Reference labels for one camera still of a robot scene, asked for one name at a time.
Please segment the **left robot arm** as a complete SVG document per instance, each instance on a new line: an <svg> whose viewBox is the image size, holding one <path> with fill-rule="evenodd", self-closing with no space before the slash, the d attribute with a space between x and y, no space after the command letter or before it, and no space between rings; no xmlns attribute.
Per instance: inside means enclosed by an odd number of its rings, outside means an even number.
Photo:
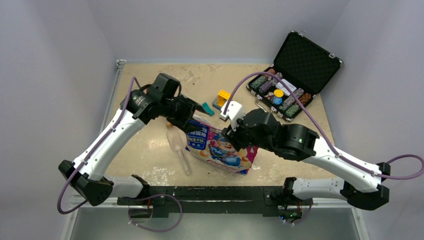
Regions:
<svg viewBox="0 0 424 240"><path fill-rule="evenodd" d="M129 88L116 114L95 141L73 161L63 160L58 170L66 185L92 206L108 198L126 197L138 205L149 199L148 183L137 175L106 176L109 165L126 143L150 121L163 117L184 133L199 131L190 123L201 104L181 93L181 82L160 73L152 84Z"/></svg>

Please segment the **clear plastic scoop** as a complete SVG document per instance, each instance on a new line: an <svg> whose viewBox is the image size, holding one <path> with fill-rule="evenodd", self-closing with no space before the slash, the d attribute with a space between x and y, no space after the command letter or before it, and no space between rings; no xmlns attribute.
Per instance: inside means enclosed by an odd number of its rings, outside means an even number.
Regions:
<svg viewBox="0 0 424 240"><path fill-rule="evenodd" d="M175 126L170 127L166 131L166 137L171 150L177 154L184 173L187 176L190 176L192 174L192 170L183 153L183 150L185 149L185 144L183 143L178 128L176 128Z"/></svg>

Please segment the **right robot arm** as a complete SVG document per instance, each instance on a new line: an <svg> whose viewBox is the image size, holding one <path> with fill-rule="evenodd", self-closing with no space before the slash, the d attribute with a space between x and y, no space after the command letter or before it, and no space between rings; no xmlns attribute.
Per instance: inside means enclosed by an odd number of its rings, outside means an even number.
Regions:
<svg viewBox="0 0 424 240"><path fill-rule="evenodd" d="M281 124L262 109L245 113L231 106L221 113L230 120L222 134L236 150L253 146L285 160L303 162L335 176L326 179L288 177L280 196L288 204L313 198L339 199L353 207L373 211L387 204L390 190L379 175L389 173L386 163L372 164L357 159L330 144L301 124Z"/></svg>

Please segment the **colourful pet food bag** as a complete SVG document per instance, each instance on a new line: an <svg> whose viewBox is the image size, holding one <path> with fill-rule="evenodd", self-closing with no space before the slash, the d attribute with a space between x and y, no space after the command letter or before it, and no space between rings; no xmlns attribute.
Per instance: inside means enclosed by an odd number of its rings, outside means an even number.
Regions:
<svg viewBox="0 0 424 240"><path fill-rule="evenodd" d="M211 126L203 118L194 115L189 121L200 130L187 133L186 147L195 158L233 174L246 175L258 153L258 147L250 145L236 150L224 138L221 130Z"/></svg>

